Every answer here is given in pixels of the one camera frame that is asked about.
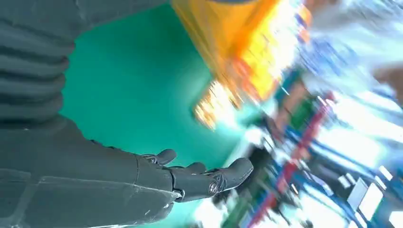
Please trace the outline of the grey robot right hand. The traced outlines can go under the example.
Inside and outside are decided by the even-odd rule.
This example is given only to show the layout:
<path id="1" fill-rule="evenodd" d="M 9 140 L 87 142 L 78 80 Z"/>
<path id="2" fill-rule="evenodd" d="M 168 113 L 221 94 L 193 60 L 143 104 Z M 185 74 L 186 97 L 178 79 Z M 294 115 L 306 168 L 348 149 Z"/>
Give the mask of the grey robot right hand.
<path id="1" fill-rule="evenodd" d="M 58 117 L 0 126 L 0 225 L 3 228 L 139 226 L 166 218 L 176 202 L 213 197 L 253 170 L 167 167 L 175 152 L 137 155 L 86 139 Z"/>

